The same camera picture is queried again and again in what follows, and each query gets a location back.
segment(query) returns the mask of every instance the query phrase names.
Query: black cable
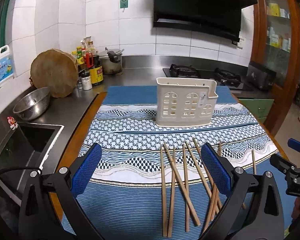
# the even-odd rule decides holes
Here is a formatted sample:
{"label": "black cable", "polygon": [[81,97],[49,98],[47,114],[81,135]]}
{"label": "black cable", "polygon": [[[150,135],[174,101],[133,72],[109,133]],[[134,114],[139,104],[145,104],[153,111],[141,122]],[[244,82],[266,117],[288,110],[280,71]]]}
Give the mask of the black cable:
{"label": "black cable", "polygon": [[10,168],[4,168],[0,170],[0,175],[3,173],[6,173],[8,171],[18,171],[18,170],[38,170],[40,171],[40,173],[42,173],[42,170],[38,167],[29,167],[29,166],[25,166],[25,167],[10,167]]}

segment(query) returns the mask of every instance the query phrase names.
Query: black sink basin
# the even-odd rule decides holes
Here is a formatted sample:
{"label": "black sink basin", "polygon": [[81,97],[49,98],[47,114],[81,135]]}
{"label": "black sink basin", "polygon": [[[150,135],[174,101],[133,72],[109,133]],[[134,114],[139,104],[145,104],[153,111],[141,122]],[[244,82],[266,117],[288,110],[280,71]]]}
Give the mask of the black sink basin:
{"label": "black sink basin", "polygon": [[[0,153],[0,169],[12,166],[39,167],[53,143],[60,125],[18,123]],[[0,175],[0,180],[18,198],[22,197],[31,171],[9,171]]]}

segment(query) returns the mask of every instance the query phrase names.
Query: blue gripper pad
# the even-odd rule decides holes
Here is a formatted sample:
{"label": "blue gripper pad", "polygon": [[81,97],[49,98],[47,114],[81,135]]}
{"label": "blue gripper pad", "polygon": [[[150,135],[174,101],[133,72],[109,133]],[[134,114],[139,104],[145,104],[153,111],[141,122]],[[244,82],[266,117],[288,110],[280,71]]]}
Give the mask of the blue gripper pad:
{"label": "blue gripper pad", "polygon": [[300,142],[293,139],[293,138],[290,138],[288,140],[288,146],[291,148],[291,149],[294,149],[295,151],[299,152],[300,153]]}
{"label": "blue gripper pad", "polygon": [[91,179],[98,163],[102,157],[101,146],[94,143],[87,153],[76,158],[70,169],[76,168],[76,172],[72,176],[71,192],[74,197],[82,194],[87,187],[89,180]]}
{"label": "blue gripper pad", "polygon": [[209,143],[202,145],[201,159],[206,165],[214,183],[217,185],[219,192],[229,197],[232,192],[233,177],[229,170],[232,167],[231,163],[226,158],[219,157]]}

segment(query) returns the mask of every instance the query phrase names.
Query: pressure cooker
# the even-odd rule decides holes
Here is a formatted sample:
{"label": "pressure cooker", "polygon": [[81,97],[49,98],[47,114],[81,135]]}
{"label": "pressure cooker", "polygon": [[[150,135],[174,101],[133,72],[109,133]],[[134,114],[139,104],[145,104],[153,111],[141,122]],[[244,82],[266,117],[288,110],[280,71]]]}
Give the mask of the pressure cooker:
{"label": "pressure cooker", "polygon": [[99,53],[104,75],[116,74],[122,71],[122,52],[120,49],[111,49]]}

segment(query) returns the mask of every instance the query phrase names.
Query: wooden cabinet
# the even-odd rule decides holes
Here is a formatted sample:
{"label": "wooden cabinet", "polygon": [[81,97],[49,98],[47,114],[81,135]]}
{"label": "wooden cabinet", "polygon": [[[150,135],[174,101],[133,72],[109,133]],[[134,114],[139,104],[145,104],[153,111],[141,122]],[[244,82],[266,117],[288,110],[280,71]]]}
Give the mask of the wooden cabinet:
{"label": "wooden cabinet", "polygon": [[247,99],[239,98],[243,104],[259,122],[264,123],[273,104],[273,99]]}
{"label": "wooden cabinet", "polygon": [[254,5],[251,60],[276,72],[271,91],[274,104],[264,122],[274,136],[300,79],[300,4],[296,0],[258,0]]}

